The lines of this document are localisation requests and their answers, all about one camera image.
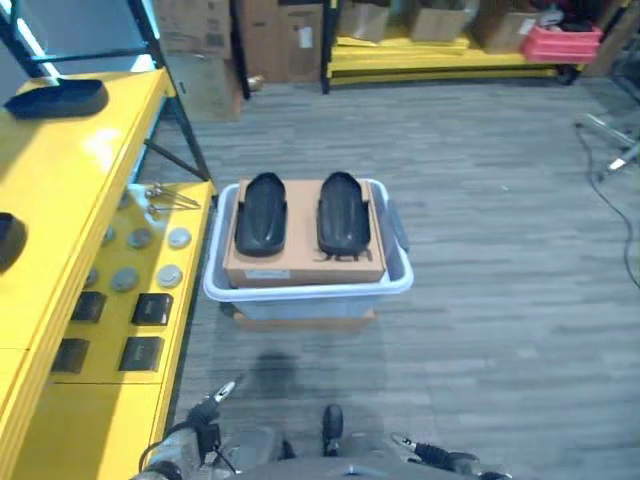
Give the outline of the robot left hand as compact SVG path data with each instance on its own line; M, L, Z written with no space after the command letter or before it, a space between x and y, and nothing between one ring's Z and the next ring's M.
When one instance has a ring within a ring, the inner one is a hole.
M231 380L204 397L190 409L186 421L195 428L210 425L218 417L219 405L236 389L238 380Z

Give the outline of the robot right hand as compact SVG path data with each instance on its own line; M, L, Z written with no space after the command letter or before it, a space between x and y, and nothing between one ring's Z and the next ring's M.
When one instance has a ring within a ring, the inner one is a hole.
M479 458L464 452L450 452L443 448L416 442L400 433L392 432L391 440L418 457L420 463L450 472L462 472L466 465L478 462Z

